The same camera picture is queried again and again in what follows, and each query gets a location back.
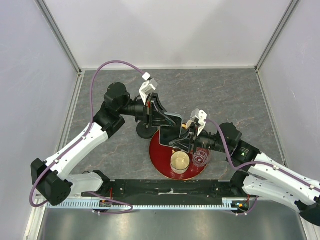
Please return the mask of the black phone stand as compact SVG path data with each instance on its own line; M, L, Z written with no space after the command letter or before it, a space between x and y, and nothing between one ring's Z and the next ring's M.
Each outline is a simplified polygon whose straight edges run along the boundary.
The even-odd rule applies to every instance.
M152 121L150 118L147 120L136 119L136 133L142 139L151 139L154 134L158 131L157 126L152 125Z

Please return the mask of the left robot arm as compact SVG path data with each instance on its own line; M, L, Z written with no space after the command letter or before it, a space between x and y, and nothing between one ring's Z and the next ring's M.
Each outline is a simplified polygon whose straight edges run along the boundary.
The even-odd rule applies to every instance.
M32 189L29 202L33 207L40 207L33 201L38 191L45 201L53 206L62 203L71 193L92 191L99 197L106 196L110 185L103 176L96 172L87 177L71 175L72 170L92 150L109 140L125 124L124 116L132 116L138 122L140 137L151 138L160 131L160 144L171 146L182 135L183 118L169 113L154 93L154 80L142 84L139 98L131 99L123 83L112 83L104 95L100 110L92 114L89 124L63 149L42 161L39 158L31 163Z

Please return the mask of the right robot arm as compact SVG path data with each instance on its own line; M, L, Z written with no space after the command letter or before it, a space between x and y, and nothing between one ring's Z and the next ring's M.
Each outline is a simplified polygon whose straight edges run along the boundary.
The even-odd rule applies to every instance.
M168 128L168 146L187 153L201 148L226 154L235 170L229 191L235 197L243 194L267 198L299 213L307 222L320 224L320 182L305 177L272 160L258 148L243 141L242 133L230 122L215 125L215 134L202 126L208 119L191 122L187 129L182 123Z

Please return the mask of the cream cup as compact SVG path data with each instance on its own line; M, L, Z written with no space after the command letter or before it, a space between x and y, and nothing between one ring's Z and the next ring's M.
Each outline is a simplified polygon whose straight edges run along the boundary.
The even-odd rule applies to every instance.
M190 157L183 151L175 152L170 159L171 170L175 174L184 174L190 166Z

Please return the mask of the clear faceted glass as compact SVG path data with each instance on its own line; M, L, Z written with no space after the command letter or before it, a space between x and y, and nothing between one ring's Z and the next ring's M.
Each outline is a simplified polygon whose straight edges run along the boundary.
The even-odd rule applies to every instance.
M211 151L205 148L198 147L193 154L192 163L198 167L206 166L211 160Z

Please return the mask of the red round tray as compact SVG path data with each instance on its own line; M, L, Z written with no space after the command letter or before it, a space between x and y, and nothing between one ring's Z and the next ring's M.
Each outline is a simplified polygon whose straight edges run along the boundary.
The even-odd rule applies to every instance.
M160 145L159 143L160 131L158 130L152 137L149 145L149 156L154 167L166 178L186 181L191 180L201 174L207 167L197 167L193 163L193 155L187 153L190 164L186 172L182 174L175 173L171 168L171 157L173 155L173 148Z

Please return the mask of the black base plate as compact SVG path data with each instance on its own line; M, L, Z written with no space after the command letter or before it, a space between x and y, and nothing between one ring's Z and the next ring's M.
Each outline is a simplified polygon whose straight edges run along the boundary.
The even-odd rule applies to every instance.
M223 198L247 199L229 181L219 180L116 179L104 183L97 193L135 206L220 205Z

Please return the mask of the right aluminium frame post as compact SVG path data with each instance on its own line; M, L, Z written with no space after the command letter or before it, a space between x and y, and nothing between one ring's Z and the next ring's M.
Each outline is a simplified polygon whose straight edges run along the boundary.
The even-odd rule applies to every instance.
M282 17L281 17L279 23L277 24L273 34L271 35L266 47L264 48L264 50L263 50L263 52L262 52L257 64L254 67L256 73L258 73L260 71L260 69L262 68L262 66L265 63L267 57L271 53L271 51L274 48L277 40L281 36L283 30L285 29L287 23L289 22L290 18L294 14L294 11L296 10L296 8L298 7L300 2L301 2L300 0L291 0L289 2L284 14L282 15Z

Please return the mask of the aluminium frame post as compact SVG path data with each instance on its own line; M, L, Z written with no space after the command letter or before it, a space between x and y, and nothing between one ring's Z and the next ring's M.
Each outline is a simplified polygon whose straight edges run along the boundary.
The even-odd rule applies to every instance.
M72 53L63 33L61 32L53 14L51 13L47 3L45 0L35 0L39 10L41 11L42 15L44 16L46 22L48 23L51 31L53 32L56 40L58 41L62 51L66 55L67 59L69 60L73 69L77 72L78 75L82 73L82 69L78 64L74 54Z
M291 0L289 2L284 14L282 15L282 17L281 17L279 23L277 24L273 34L271 35L266 47L264 48L264 50L263 50L263 52L262 52L257 64L254 67L256 73L258 73L260 71L260 69L262 68L262 66L265 63L267 57L271 53L271 51L274 48L277 40L281 36L283 30L285 29L287 23L289 22L290 18L294 14L294 11L296 10L296 8L298 7L300 2L301 2L300 0Z

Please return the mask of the left aluminium frame post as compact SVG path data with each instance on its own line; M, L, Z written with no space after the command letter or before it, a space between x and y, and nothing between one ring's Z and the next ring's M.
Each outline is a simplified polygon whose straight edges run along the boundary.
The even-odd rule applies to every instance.
M62 51L66 55L67 59L69 60L73 69L77 72L78 75L82 73L82 69L78 64L74 54L72 53L63 33L61 32L53 14L51 13L47 3L45 0L35 0L39 10L41 11L42 15L44 16L46 22L48 23L51 31L53 32L56 40L58 41Z

